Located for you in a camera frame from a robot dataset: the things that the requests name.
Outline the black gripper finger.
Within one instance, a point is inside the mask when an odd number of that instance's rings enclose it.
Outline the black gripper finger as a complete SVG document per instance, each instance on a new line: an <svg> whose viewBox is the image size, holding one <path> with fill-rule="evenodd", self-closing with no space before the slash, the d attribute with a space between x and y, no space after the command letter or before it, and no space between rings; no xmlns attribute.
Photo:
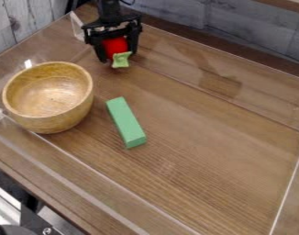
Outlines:
<svg viewBox="0 0 299 235"><path fill-rule="evenodd" d="M106 48L103 46L103 40L104 40L104 38L94 38L92 39L92 46L94 46L99 60L103 63L106 63L108 58L107 58Z"/></svg>
<svg viewBox="0 0 299 235"><path fill-rule="evenodd" d="M132 53L138 52L138 48L139 48L139 36L140 36L140 30L138 28L134 28L128 32L128 34L127 34L128 50Z"/></svg>

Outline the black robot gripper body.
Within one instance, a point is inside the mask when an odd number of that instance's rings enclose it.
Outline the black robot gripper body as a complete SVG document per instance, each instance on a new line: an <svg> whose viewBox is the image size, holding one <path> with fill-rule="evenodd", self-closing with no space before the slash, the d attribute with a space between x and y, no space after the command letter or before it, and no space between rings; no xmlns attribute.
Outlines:
<svg viewBox="0 0 299 235"><path fill-rule="evenodd" d="M114 39L127 37L128 32L138 28L142 33L142 15L123 14L120 6L100 6L98 19L83 25L84 42L92 45L94 38Z"/></svg>

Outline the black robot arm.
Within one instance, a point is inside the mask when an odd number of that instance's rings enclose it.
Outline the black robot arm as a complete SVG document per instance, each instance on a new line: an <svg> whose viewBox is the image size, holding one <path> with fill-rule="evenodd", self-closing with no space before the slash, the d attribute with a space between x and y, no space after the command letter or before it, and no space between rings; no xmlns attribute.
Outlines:
<svg viewBox="0 0 299 235"><path fill-rule="evenodd" d="M112 68L127 68L128 58L138 52L142 34L142 15L124 14L120 3L132 5L135 1L98 0L98 19L82 26L84 42L90 44L103 63Z"/></svg>

